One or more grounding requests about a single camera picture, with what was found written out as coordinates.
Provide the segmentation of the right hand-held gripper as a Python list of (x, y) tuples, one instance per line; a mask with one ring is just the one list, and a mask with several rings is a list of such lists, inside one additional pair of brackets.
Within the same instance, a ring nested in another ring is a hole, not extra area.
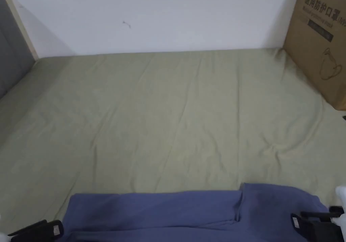
[(346, 241), (346, 186), (337, 186), (336, 195), (342, 202), (344, 213), (305, 212), (291, 214), (294, 230), (309, 242)]

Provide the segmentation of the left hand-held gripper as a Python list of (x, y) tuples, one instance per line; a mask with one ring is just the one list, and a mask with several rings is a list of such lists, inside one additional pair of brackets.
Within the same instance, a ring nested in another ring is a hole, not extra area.
[(0, 232), (0, 242), (10, 242), (12, 236), (16, 236), (16, 242), (54, 242), (63, 234), (64, 227), (61, 221), (41, 220), (10, 234)]

